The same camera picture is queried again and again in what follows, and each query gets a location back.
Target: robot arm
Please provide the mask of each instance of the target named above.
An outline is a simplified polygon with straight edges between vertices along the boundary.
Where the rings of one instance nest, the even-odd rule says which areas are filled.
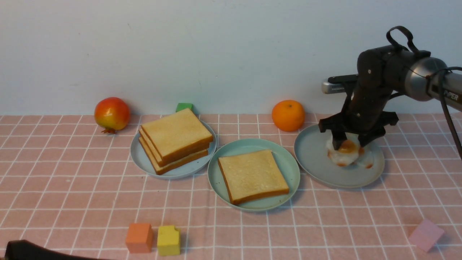
[[[410,50],[391,37],[395,29],[407,37]],[[417,101],[440,100],[446,119],[447,105],[462,111],[462,75],[450,72],[462,68],[448,68],[442,60],[430,57],[429,51],[418,50],[411,32],[402,26],[390,29],[387,39],[390,45],[359,55],[358,74],[331,77],[322,83],[326,94],[346,93],[341,112],[319,122],[321,132],[331,130],[335,149],[347,139],[345,133],[358,134],[362,147],[384,136],[384,126],[396,125],[398,116],[383,109],[397,96],[406,95]]]

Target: stack of bread slices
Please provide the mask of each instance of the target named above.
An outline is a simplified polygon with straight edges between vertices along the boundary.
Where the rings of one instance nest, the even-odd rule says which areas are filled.
[[[157,175],[208,155],[213,135],[189,109],[144,123],[139,142]]]

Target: black object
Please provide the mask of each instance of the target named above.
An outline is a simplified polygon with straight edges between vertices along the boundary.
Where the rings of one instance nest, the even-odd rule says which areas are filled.
[[[430,76],[428,82],[430,82],[434,76],[436,75],[438,76],[438,86],[439,86],[438,93],[440,96],[441,107],[443,108],[444,117],[446,118],[449,130],[451,131],[452,138],[454,139],[454,143],[456,144],[457,152],[459,153],[459,157],[462,160],[461,140],[459,139],[459,136],[457,135],[457,131],[454,127],[454,123],[452,122],[451,115],[449,114],[448,105],[446,104],[446,98],[444,97],[444,89],[443,89],[444,76],[446,76],[447,73],[452,72],[452,70],[462,71],[462,67],[449,67],[449,68],[441,69],[440,71],[437,71],[432,76]]]
[[[98,260],[63,254],[40,247],[27,240],[8,242],[5,260]]]
[[[407,37],[408,47],[399,45],[391,31],[398,29]],[[342,84],[346,99],[340,113],[319,121],[323,133],[331,130],[333,146],[338,150],[345,133],[358,135],[361,147],[385,135],[384,126],[396,125],[395,112],[383,111],[387,102],[401,95],[408,95],[405,78],[410,68],[421,59],[430,56],[429,51],[418,50],[412,42],[412,33],[403,26],[387,32],[390,45],[362,52],[358,57],[357,75],[331,77],[329,83]]]

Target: pomegranate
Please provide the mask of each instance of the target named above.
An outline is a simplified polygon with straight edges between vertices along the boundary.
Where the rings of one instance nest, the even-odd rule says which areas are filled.
[[[102,133],[115,134],[124,129],[130,120],[130,108],[120,98],[101,100],[95,108],[95,121],[103,127]]]

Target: white wall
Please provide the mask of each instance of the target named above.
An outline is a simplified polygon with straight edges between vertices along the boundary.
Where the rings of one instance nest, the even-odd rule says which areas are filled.
[[[0,114],[91,114],[108,96],[138,113],[269,113],[282,99],[336,113],[345,96],[321,81],[356,73],[393,26],[462,65],[461,13],[461,0],[2,0]],[[441,112],[407,97],[387,109]]]

